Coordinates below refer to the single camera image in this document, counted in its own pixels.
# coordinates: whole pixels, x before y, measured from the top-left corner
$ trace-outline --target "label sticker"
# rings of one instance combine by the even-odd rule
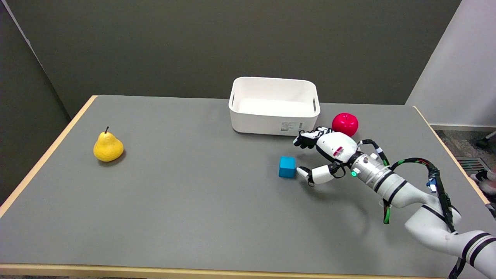
[[[292,132],[299,131],[303,127],[303,122],[282,122],[281,123],[281,131],[283,132]]]

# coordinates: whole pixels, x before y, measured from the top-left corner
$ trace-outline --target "black stripe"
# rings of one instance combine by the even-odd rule
[[[452,209],[454,209],[456,212],[458,212],[458,214],[460,214],[460,216],[462,215],[462,214],[460,213],[460,211],[458,211],[458,209],[456,209],[456,207],[454,207],[453,205],[450,205],[450,207],[451,207]]]
[[[386,178],[388,178],[391,174],[393,174],[394,172],[393,171],[390,171],[388,173],[386,173],[386,175],[384,175],[380,180],[379,182],[377,182],[377,185],[375,186],[374,188],[374,191],[377,193],[377,191],[379,191],[379,188],[381,186],[381,184],[386,180]]]
[[[491,237],[489,239],[484,240],[481,244],[479,244],[479,246],[477,246],[477,248],[475,248],[475,251],[470,256],[470,262],[469,262],[469,264],[471,266],[474,266],[475,257],[482,251],[482,249],[484,249],[484,247],[488,246],[490,243],[493,243],[495,241],[496,241],[496,238]]]
[[[315,149],[317,149],[317,151],[320,153],[320,155],[324,156],[324,158],[326,158],[327,160],[329,160],[331,162],[337,161],[336,159],[329,156],[329,154],[325,153],[324,150],[322,150],[322,148],[318,147],[317,145],[315,146]]]
[[[446,219],[444,219],[443,215],[437,213],[434,209],[428,207],[427,205],[423,205],[422,207],[429,210],[432,214],[436,215],[439,219],[446,223]]]
[[[388,203],[391,204],[391,202],[393,201],[393,198],[396,195],[396,193],[398,193],[398,191],[400,191],[401,188],[403,188],[403,186],[405,186],[406,183],[407,183],[407,181],[406,180],[403,180],[403,182],[401,182],[401,184],[398,187],[396,187],[396,189],[394,189],[394,191],[391,194],[391,196],[389,196],[389,200],[387,200]]]
[[[479,239],[481,239],[485,236],[488,236],[488,235],[490,235],[490,234],[487,232],[482,232],[482,233],[479,233],[478,235],[472,237],[472,239],[470,239],[470,241],[467,242],[467,244],[465,245],[465,248],[463,248],[462,258],[468,262],[467,253],[468,253],[468,250],[470,250],[470,247],[472,247],[472,245],[474,245],[474,243],[476,243]]]

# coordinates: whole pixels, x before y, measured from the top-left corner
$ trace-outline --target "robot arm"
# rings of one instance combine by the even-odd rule
[[[489,279],[496,279],[496,268],[494,268],[496,237],[478,230],[461,234],[456,231],[452,232],[448,227],[438,197],[417,189],[394,173],[389,166],[384,166],[383,162],[377,161],[377,156],[362,153],[358,145],[347,135],[339,132],[332,133],[332,131],[321,135],[313,134],[314,132],[300,133],[294,144],[306,141],[307,139],[301,138],[308,135],[311,140],[315,140],[313,145],[316,146],[317,151],[332,162],[331,165],[349,167],[358,179],[396,208],[415,203],[422,204],[422,207],[405,223],[407,231],[412,234],[413,238],[431,250],[458,257],[460,259],[458,263],[463,262],[461,260],[463,259]],[[297,171],[308,182],[319,184],[334,178],[333,168],[329,166],[312,170],[298,167]],[[460,213],[454,207],[450,207],[449,211],[452,214],[452,223],[459,222]]]

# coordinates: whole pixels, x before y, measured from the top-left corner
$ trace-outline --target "table surface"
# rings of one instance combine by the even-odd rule
[[[456,262],[404,228],[420,205],[393,208],[384,225],[379,196],[356,178],[315,188],[279,178],[281,156],[308,167],[327,162],[290,137],[233,131],[227,100],[103,95],[89,103],[2,206],[4,273],[446,277]],[[496,234],[478,193],[414,107],[322,103],[317,125],[341,112],[360,120],[353,138],[374,139],[390,161],[424,157],[441,170],[464,217],[458,231]],[[125,147],[110,163],[92,153],[106,126]],[[423,166],[397,173],[427,192]],[[484,278],[470,266],[462,277]]]

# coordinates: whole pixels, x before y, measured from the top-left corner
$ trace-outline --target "white wall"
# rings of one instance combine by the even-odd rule
[[[431,125],[496,127],[496,0],[463,0],[407,105]]]

